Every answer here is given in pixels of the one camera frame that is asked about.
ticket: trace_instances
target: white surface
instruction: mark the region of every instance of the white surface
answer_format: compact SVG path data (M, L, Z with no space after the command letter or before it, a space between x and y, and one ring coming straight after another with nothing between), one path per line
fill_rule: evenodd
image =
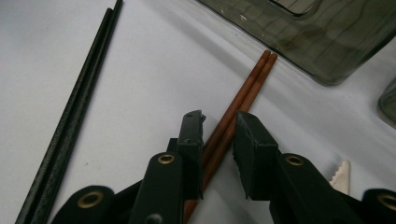
M107 7L114 1L0 3L0 223L13 223ZM131 0L110 49L53 213L75 191L118 192L202 109L206 139L265 47L192 0ZM396 190L396 130L376 101L396 77L396 41L337 87L279 58L250 110L283 152L331 179L351 161L351 195ZM245 200L228 153L191 223L271 223L268 203Z

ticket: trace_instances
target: wooden chopstick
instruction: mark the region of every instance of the wooden chopstick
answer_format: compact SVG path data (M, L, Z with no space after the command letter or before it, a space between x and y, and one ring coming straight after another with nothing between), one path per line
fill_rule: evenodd
M262 88L262 85L267 79L274 63L277 59L276 54L271 54L269 56L268 62L265 64L264 68L260 72L260 75L257 77L256 81L252 85L250 91L248 92L245 100L240 105L239 110L248 112L251 106L253 105L254 100L256 99L257 95ZM235 134L235 113L233 114L233 118L231 122L228 124L226 131L222 135L221 139L218 143L212 141L211 144L216 144L215 150L213 150L210 158L207 159L204 168L204 177L203 177L203 190L205 190L209 184L209 181L213 177L214 173L217 171L218 167L220 166L227 149L229 148L233 136ZM198 204L197 200L189 200L184 203L184 220L187 223L194 211L196 205Z
M233 101L228 106L227 110L224 112L224 115L221 117L218 125L216 126L215 130L210 134L210 137L206 140L204 145L204 153L202 156L202 165L203 167L206 165L208 159L212 155L213 151L216 148L217 143L224 135L225 131L228 128L228 125L235 117L236 111L239 109L241 104L245 101L251 87L253 86L254 82L256 81L257 77L259 76L260 72L264 68L265 64L268 61L268 57L270 56L271 51L266 50L260 59L257 61L256 65L254 66L253 70L248 75L247 79L245 80L242 87L239 89L239 92L233 98Z
M16 223L46 223L106 55L122 0L108 8Z

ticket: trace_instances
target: black plastic part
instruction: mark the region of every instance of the black plastic part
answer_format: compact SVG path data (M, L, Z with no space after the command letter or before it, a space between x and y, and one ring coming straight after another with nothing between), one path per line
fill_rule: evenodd
M184 115L177 139L177 153L183 158L184 199L202 198L203 122L201 110Z
M270 202L271 217L275 224L296 224L298 223L288 200L285 198L281 187L276 186Z
M369 189L361 202L371 213L381 217L377 223L396 223L396 192L387 189Z
M177 152L177 138L170 138L166 151Z
M275 179L278 144L260 120L247 112L236 114L233 158L238 165L246 197L270 200Z
M363 223L308 159L279 156L276 178L298 223Z
M108 211L113 198L113 190L106 187L89 186L81 189L70 197L52 223L110 223Z
M174 152L151 158L129 224L178 224L183 220L183 161Z
M128 222L141 184L142 181L140 180L114 196L113 204L108 215L111 218L112 224L124 224Z

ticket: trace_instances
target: metal grommet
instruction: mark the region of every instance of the metal grommet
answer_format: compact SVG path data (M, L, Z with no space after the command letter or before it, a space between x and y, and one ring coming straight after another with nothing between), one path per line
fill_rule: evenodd
M286 158L286 161L287 161L288 163L290 163L291 165L298 165L298 166L300 166L300 165L303 165L303 164L304 164L304 161L303 161L302 159L300 159L299 157L296 157L296 156L288 156L288 157Z
M158 162L161 164L169 164L172 163L175 160L175 157L169 154L161 155L161 157L158 158Z
M99 204L103 200L103 192L99 190L84 194L78 199L77 205L80 208L90 208Z
M389 194L380 194L376 197L388 209L396 211L396 197Z

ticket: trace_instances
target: gray translucent plastic container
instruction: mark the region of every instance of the gray translucent plastic container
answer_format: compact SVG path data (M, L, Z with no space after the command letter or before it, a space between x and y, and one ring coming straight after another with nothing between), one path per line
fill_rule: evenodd
M198 0L323 85L337 85L396 34L396 0Z
M390 82L379 98L378 112L382 120L396 129L396 78Z

